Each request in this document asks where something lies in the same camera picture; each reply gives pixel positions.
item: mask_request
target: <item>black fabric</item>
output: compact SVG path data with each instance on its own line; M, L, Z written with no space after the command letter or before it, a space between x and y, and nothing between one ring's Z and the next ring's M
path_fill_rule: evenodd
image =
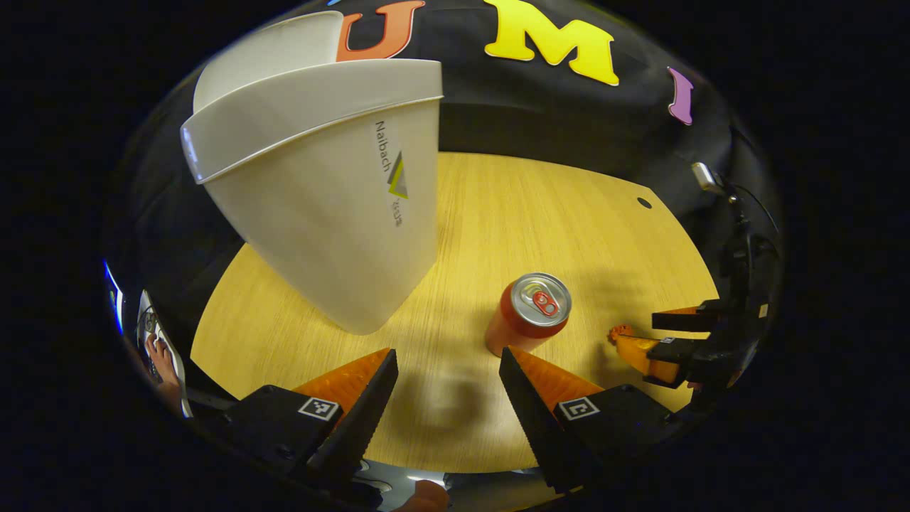
M310 3L264 25L322 10L362 13L349 36L349 47L361 49L382 38L385 19L375 10L386 3ZM580 19L612 34L620 85L574 73L568 63L577 50L550 66L530 38L527 46L537 54L532 61L488 56L484 46L495 40L497 30L493 5L429 2L415 12L411 41L395 58L442 63L440 150L555 162L651 188L686 229L723 296L727 284L718 258L732 228L729 211L725 202L699 189L690 166L704 162L746 187L780 225L780 201L755 143L742 135L744 128L732 128L740 123L705 77L637 27L593 5L534 4L558 27ZM667 111L673 100L667 67L694 85L690 126ZM177 349L187 355L208 298L243 244L205 189L192 180L180 147L178 129L192 112L201 68L171 91L134 136L118 171L123 192L114 199L120 202L107 215L106 255L112 272L139 276ZM755 227L780 246L780 236L757 201L744 200ZM201 379L206 391L217 392L194 364L189 366L191 385Z

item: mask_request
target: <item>wooden table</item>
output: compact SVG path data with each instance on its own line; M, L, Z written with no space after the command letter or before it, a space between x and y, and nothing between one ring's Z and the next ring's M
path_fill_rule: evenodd
M505 286L545 271L569 288L572 311L535 355L604 388L635 384L674 411L688 403L691 390L642 382L606 343L618 323L673 335L650 328L652 312L717 298L692 241L650 189L535 160L441 153L438 212L435 266L377 332L342 331L245 245L209 299L192 360L242 398L391 346L399 379L365 458L459 473L533 467L483 334Z

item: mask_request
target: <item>red pull tab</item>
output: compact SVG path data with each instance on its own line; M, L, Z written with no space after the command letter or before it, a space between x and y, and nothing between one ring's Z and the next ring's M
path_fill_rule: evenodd
M537 309L547 316L553 316L560 310L560 307L553 301L552 297L544 292L534 293L533 300Z

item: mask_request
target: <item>letter m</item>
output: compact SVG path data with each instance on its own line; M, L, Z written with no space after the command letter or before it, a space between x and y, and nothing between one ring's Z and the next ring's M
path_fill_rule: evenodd
M610 55L613 36L603 29L577 19L557 28L537 7L521 0L483 1L495 6L499 14L496 42L484 47L487 55L532 60L534 51L524 45L528 34L547 64L558 65L577 47L578 56L569 61L572 71L607 85L620 84Z

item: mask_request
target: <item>cable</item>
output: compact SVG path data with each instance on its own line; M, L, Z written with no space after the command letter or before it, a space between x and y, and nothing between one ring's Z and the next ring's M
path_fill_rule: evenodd
M749 189L747 189L746 187L742 187L742 186L737 185L737 184L735 184L735 183L733 183L733 182L731 182L731 184L732 184L734 187L736 187L737 189L742 190L743 192L745 192L745 193L749 194L750 196L752 196L752 199L754 199L755 202L758 203L758 206L760 206L760 207L762 208L762 210L764 211L764 214L768 216L768 220L771 221L771 225L774 227L774 231L775 231L777 234L781 234L781 231L777 229L777 222L774 222L774 217L771 215L771 212L768 211L768 209L764 207L764 205L762 204L762 202L759 201L758 198L755 197L755 194L752 194L752 192L749 191Z

